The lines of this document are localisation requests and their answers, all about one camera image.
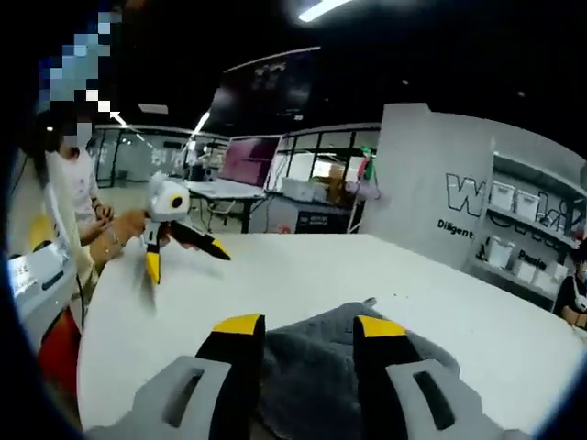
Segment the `pink screen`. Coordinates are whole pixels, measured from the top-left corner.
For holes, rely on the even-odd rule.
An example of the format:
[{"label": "pink screen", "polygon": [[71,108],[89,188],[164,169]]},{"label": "pink screen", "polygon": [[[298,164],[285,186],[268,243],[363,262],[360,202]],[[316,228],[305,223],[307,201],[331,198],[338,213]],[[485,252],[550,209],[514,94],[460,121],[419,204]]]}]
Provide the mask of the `pink screen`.
[{"label": "pink screen", "polygon": [[262,188],[279,140],[278,137],[251,137],[230,141],[219,177]]}]

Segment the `gray towel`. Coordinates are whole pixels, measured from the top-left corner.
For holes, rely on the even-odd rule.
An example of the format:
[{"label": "gray towel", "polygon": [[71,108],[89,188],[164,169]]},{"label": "gray towel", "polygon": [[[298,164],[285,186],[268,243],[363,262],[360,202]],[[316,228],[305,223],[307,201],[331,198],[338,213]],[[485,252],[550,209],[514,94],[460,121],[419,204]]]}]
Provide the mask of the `gray towel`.
[{"label": "gray towel", "polygon": [[[381,317],[365,303],[350,302],[266,335],[260,414],[280,438],[360,440],[360,406],[352,360],[353,319]],[[434,358],[459,374],[446,351],[408,332],[422,358]]]}]

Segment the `black ceiling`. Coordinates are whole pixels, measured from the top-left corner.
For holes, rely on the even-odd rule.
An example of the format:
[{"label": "black ceiling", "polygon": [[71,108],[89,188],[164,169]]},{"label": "black ceiling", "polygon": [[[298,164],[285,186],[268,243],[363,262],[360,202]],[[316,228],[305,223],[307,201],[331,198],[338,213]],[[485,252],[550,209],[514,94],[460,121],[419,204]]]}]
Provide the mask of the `black ceiling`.
[{"label": "black ceiling", "polygon": [[[191,128],[223,70],[321,46],[304,121],[290,129],[375,122],[386,103],[426,102],[525,127],[582,154],[584,2],[355,0],[299,22],[315,2],[146,0],[116,39],[101,91],[131,124]],[[170,113],[143,114],[139,103]]]}]

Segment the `desk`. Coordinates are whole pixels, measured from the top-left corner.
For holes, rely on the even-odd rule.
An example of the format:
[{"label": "desk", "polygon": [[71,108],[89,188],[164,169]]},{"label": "desk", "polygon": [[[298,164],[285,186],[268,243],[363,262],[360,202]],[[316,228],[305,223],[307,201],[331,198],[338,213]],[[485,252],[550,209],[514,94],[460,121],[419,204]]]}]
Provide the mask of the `desk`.
[{"label": "desk", "polygon": [[265,197],[263,190],[259,188],[251,188],[248,191],[245,189],[245,191],[243,191],[241,188],[243,185],[240,185],[241,187],[237,186],[239,191],[230,191],[229,188],[226,190],[221,186],[215,191],[202,191],[198,189],[198,187],[201,186],[201,182],[185,181],[183,184],[190,192],[190,199],[205,199],[207,202],[241,202],[243,208],[240,218],[240,232],[243,234],[249,232],[251,206]]},{"label": "desk", "polygon": [[106,265],[80,348],[85,429],[116,422],[142,384],[195,354],[228,316],[263,313],[273,329],[372,296],[378,312],[454,356],[504,428],[538,429],[581,364],[583,343],[557,316],[372,236],[218,237],[232,261],[175,242],[163,248],[155,292],[137,240]]}]

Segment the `shelf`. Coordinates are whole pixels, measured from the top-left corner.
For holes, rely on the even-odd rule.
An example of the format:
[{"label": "shelf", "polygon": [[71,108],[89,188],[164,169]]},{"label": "shelf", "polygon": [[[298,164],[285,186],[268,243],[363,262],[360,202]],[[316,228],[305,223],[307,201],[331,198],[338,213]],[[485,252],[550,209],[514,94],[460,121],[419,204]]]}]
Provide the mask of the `shelf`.
[{"label": "shelf", "polygon": [[573,240],[572,238],[570,238],[569,236],[564,236],[564,235],[558,233],[557,231],[550,229],[547,226],[541,225],[539,222],[533,222],[532,220],[530,220],[526,217],[523,217],[520,214],[516,214],[511,211],[506,211],[505,209],[500,208],[499,206],[489,204],[487,206],[487,212],[499,215],[500,217],[504,217],[504,218],[508,218],[510,220],[513,220],[516,223],[518,223],[519,225],[528,226],[529,228],[535,230],[536,232],[538,232],[544,236],[551,237],[554,240],[557,240],[559,243],[561,243],[565,246],[568,246],[569,248],[575,249],[578,246],[577,242],[575,240]]},{"label": "shelf", "polygon": [[504,156],[498,152],[493,154],[493,172],[532,183],[534,186],[555,193],[565,200],[576,202],[582,199],[581,204],[585,204],[585,199],[587,199],[587,191],[583,190],[578,183],[560,177],[550,170],[520,159]]},{"label": "shelf", "polygon": [[547,298],[551,301],[555,301],[557,299],[556,293],[549,293],[547,291],[540,289],[538,286],[535,286],[534,284],[530,284],[529,282],[526,282],[524,280],[520,280],[519,278],[516,277],[516,275],[514,275],[509,270],[495,268],[491,264],[489,264],[485,261],[481,261],[477,258],[471,258],[471,262],[472,262],[473,266],[475,266],[476,268],[485,270],[486,272],[490,272],[493,275],[497,275],[498,277],[503,278],[504,280],[510,281],[517,286],[520,286],[528,291],[534,292],[536,295],[540,295],[540,296]]}]

